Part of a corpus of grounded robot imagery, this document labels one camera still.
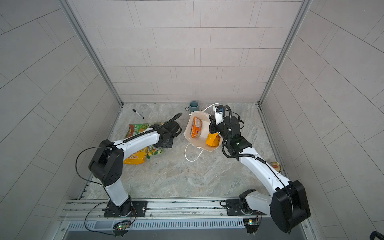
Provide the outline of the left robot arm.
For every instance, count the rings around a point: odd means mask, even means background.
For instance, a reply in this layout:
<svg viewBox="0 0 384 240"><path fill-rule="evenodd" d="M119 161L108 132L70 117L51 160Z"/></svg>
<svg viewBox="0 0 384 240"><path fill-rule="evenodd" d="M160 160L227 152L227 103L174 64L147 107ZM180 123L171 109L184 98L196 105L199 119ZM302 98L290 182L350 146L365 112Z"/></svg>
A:
<svg viewBox="0 0 384 240"><path fill-rule="evenodd" d="M181 130L176 121L168 121L163 125L152 125L124 140L104 140L100 143L89 163L89 170L101 182L110 198L107 207L103 209L105 217L132 217L135 212L131 196L121 180L124 160L151 145L156 148L171 148L173 139Z"/></svg>

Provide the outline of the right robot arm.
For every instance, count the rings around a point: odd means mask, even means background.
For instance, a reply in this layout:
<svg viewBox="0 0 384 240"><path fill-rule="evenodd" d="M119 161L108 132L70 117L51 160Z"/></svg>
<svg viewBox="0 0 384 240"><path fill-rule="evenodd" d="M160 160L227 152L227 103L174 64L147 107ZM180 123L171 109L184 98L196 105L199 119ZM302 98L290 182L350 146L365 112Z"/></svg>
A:
<svg viewBox="0 0 384 240"><path fill-rule="evenodd" d="M240 194L239 205L243 214L268 215L284 233L289 233L311 216L303 184L291 181L261 158L253 145L241 135L237 118L226 116L217 119L210 116L209 119L210 133L218 133L223 139L221 148L224 156L246 166L268 191L268 195L264 195L249 189Z"/></svg>

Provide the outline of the green corn chips bag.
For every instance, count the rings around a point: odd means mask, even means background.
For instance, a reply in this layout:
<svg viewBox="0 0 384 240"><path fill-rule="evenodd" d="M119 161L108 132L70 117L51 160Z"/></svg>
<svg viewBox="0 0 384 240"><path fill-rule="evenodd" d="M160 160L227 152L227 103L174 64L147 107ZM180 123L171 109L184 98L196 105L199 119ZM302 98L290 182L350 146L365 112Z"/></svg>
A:
<svg viewBox="0 0 384 240"><path fill-rule="evenodd" d="M129 125L129 130L126 134L126 138L123 140L124 143L132 141L136 138L146 135L146 130L149 124L133 124Z"/></svg>

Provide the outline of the orange snack packet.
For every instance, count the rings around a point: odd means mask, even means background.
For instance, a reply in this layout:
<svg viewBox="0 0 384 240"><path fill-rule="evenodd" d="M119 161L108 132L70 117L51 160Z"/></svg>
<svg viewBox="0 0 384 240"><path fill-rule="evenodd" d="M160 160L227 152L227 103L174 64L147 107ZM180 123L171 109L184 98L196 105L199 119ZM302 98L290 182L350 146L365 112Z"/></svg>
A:
<svg viewBox="0 0 384 240"><path fill-rule="evenodd" d="M218 133L214 133L214 134L209 133L206 139L206 145L210 147L218 147L220 140L221 140L221 137Z"/></svg>

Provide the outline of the black marker pen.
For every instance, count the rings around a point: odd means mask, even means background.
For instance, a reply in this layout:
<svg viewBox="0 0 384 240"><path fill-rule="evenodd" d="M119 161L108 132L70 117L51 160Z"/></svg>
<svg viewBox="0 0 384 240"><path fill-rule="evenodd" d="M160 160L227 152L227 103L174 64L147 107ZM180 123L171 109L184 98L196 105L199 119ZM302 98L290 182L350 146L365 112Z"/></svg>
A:
<svg viewBox="0 0 384 240"><path fill-rule="evenodd" d="M142 115L142 114L140 114L137 110L135 110L135 109L132 109L133 110L133 112L135 113L135 114L137 114L141 119L145 119L145 117Z"/></svg>

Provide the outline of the orange Fox's candy packet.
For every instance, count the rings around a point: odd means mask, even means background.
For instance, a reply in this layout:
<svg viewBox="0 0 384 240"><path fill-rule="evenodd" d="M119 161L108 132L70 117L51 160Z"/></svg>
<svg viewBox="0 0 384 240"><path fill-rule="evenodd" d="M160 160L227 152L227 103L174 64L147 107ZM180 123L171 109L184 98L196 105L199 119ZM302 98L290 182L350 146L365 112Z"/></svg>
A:
<svg viewBox="0 0 384 240"><path fill-rule="evenodd" d="M202 133L202 128L203 128L203 122L197 117L193 118L192 121L192 128L191 128L191 137L192 138L198 138L200 137Z"/></svg>

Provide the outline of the left circuit board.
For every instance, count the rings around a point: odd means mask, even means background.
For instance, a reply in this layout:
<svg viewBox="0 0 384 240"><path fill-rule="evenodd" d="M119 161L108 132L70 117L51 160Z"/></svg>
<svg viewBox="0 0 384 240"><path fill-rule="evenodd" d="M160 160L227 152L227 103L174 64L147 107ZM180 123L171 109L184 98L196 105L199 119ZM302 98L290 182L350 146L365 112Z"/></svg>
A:
<svg viewBox="0 0 384 240"><path fill-rule="evenodd" d="M114 231L127 231L130 228L131 224L132 224L131 221L118 222L113 226L113 230Z"/></svg>

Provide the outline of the white printed paper bag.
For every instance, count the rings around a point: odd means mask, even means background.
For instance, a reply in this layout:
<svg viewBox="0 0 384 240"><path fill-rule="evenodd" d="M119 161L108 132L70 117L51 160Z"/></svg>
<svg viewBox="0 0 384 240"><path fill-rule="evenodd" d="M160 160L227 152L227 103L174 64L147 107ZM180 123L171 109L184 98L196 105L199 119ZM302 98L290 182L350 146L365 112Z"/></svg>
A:
<svg viewBox="0 0 384 240"><path fill-rule="evenodd" d="M223 138L219 135L219 133L210 133L211 115L206 112L208 108L212 107L214 109L215 116L218 115L219 117L222 117L222 113L216 112L215 107L218 106L219 104L215 103L208 106L203 111L195 111L190 114L189 122L186 130L184 131L184 136L189 142L184 152L185 158L188 162L195 162L204 151L212 152L222 144ZM201 150L199 155L194 160L190 160L187 157L188 146L194 146L195 148Z"/></svg>

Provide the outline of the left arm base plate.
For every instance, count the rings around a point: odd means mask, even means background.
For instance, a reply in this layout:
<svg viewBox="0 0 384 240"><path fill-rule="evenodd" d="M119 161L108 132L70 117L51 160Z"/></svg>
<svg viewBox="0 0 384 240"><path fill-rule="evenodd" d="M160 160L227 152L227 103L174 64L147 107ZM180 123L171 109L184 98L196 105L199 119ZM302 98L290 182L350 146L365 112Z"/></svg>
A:
<svg viewBox="0 0 384 240"><path fill-rule="evenodd" d="M115 206L112 202L108 202L107 206L102 209L105 218L128 218L128 217L144 217L147 210L147 201L130 201L124 203L120 207Z"/></svg>

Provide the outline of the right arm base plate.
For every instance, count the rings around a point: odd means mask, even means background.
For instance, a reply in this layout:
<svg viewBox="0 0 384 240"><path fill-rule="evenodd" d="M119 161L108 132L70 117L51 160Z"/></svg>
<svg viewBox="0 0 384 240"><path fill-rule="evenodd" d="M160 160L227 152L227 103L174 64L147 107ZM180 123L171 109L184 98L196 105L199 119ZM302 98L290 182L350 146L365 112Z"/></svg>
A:
<svg viewBox="0 0 384 240"><path fill-rule="evenodd" d="M241 208L240 200L224 200L220 205L227 210L228 216L265 216L264 213L256 210L243 211Z"/></svg>

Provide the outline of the yellow snack bag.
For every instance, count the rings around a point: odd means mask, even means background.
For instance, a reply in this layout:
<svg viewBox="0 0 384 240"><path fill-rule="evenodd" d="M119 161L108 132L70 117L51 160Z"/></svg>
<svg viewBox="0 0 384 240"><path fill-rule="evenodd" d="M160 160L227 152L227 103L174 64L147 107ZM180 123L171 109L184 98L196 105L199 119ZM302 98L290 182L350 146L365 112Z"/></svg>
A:
<svg viewBox="0 0 384 240"><path fill-rule="evenodd" d="M126 165L140 165L146 161L148 154L148 147L141 149L140 151L125 158L124 164Z"/></svg>

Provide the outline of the teal ceramic cup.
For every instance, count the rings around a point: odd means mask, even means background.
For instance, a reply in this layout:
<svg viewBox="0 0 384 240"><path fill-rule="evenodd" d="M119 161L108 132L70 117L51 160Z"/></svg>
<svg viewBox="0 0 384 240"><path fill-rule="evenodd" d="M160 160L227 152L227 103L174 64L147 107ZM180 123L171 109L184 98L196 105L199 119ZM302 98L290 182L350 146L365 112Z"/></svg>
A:
<svg viewBox="0 0 384 240"><path fill-rule="evenodd" d="M191 113L199 111L199 109L200 109L199 102L197 102L197 101L191 101L190 102L189 110L190 110Z"/></svg>

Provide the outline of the circuit board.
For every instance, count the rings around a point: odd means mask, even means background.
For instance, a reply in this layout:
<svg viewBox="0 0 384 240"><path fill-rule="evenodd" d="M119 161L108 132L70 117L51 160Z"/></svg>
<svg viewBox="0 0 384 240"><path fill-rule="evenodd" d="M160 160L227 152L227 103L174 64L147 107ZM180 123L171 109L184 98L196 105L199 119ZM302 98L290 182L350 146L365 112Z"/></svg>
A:
<svg viewBox="0 0 384 240"><path fill-rule="evenodd" d="M130 228L131 224L132 224L131 221L118 222L113 226L113 230L114 231L127 231Z"/></svg>
<svg viewBox="0 0 384 240"><path fill-rule="evenodd" d="M260 221L258 218L243 219L243 223L248 234L255 234L260 227Z"/></svg>

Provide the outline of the aluminium mounting rail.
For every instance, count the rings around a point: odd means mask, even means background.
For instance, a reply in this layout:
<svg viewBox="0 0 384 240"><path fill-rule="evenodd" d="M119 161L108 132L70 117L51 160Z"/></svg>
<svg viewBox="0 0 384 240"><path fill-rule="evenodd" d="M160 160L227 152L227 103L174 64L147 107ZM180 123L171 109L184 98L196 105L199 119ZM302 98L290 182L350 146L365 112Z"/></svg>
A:
<svg viewBox="0 0 384 240"><path fill-rule="evenodd" d="M208 198L160 198L133 199L133 201L147 201L144 217L105 218L102 211L108 200L69 200L59 213L60 221L75 220L162 220L162 219L227 219L247 218L255 216L228 216L227 210L220 205L224 200L240 200L239 197L208 197ZM272 198L257 192L246 197L248 206L252 210L260 211L270 216Z"/></svg>

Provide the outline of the small bottle green label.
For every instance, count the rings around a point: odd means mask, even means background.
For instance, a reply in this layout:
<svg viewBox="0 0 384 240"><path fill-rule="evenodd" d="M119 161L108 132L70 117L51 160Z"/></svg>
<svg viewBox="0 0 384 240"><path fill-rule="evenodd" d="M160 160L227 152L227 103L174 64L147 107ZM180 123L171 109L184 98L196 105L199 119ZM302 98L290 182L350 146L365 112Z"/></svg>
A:
<svg viewBox="0 0 384 240"><path fill-rule="evenodd" d="M278 173L282 171L282 166L278 162L270 162L269 163L274 170L276 170Z"/></svg>

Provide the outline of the right circuit board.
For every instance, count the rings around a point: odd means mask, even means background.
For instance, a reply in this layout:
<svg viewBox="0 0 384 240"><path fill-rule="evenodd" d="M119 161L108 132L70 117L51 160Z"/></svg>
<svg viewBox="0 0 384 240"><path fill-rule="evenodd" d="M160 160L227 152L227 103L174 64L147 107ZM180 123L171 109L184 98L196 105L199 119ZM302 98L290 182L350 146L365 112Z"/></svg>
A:
<svg viewBox="0 0 384 240"><path fill-rule="evenodd" d="M243 219L243 223L248 234L255 234L260 227L260 221L258 218Z"/></svg>

